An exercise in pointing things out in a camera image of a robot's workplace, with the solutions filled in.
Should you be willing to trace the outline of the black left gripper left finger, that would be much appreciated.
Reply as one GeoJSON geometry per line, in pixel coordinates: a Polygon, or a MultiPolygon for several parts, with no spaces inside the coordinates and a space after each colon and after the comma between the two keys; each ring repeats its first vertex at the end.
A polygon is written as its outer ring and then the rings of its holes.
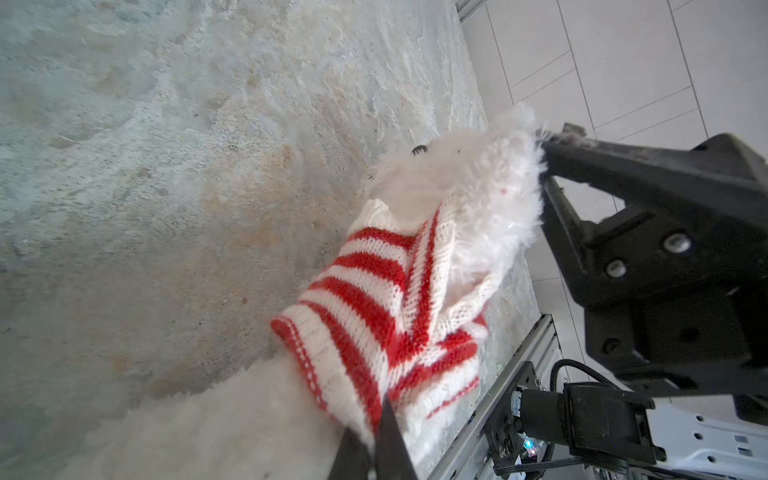
{"type": "Polygon", "coordinates": [[[328,480],[366,480],[372,468],[368,447],[349,427],[344,430],[328,480]]]}

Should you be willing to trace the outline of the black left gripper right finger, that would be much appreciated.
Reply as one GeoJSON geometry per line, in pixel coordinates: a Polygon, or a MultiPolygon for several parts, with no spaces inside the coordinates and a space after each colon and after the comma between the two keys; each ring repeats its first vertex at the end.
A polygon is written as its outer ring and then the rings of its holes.
{"type": "Polygon", "coordinates": [[[388,397],[383,401],[376,436],[374,471],[378,480],[418,479],[388,397]]]}

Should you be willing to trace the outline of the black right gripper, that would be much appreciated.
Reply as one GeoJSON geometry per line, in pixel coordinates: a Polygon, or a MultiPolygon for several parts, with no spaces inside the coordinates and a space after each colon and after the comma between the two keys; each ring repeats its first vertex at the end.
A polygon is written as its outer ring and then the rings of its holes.
{"type": "Polygon", "coordinates": [[[681,150],[574,124],[541,146],[542,229],[587,354],[648,396],[766,395],[766,159],[729,133],[681,150]],[[557,177],[632,205],[584,220],[557,177]]]}

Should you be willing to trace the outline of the red white striped shirt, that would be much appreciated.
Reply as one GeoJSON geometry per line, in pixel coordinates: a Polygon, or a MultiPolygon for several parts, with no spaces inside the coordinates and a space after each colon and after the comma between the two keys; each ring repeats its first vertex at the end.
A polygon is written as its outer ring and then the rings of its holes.
{"type": "Polygon", "coordinates": [[[414,434],[479,384],[483,311],[501,276],[449,302],[456,233],[453,199],[414,229],[371,200],[336,259],[272,320],[319,408],[366,446],[386,406],[414,434]]]}

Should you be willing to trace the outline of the white plush teddy bear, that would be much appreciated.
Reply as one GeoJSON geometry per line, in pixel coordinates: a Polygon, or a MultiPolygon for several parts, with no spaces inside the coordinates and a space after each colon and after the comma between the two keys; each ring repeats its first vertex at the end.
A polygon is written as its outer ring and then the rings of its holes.
{"type": "MultiPolygon", "coordinates": [[[[399,226],[414,229],[453,199],[457,233],[447,299],[458,300],[492,272],[501,276],[495,294],[540,222],[541,142],[533,111],[519,105],[485,131],[450,132],[409,153],[382,156],[363,183],[358,217],[379,200],[399,226]]],[[[297,359],[278,339],[274,357],[203,392],[149,401],[104,422],[60,477],[327,479],[347,427],[319,408],[297,359]]],[[[414,434],[401,430],[395,414],[413,466],[452,421],[458,401],[414,434]]]]}

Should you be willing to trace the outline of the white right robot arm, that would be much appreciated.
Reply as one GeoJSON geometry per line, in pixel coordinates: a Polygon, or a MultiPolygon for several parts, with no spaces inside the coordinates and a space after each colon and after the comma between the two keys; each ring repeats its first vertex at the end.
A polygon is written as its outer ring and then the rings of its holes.
{"type": "Polygon", "coordinates": [[[767,474],[767,165],[722,133],[689,150],[543,143],[543,232],[585,318],[593,365],[524,362],[482,428],[495,473],[570,464],[656,478],[767,474]],[[661,397],[728,395],[749,428],[718,430],[661,397]]]}

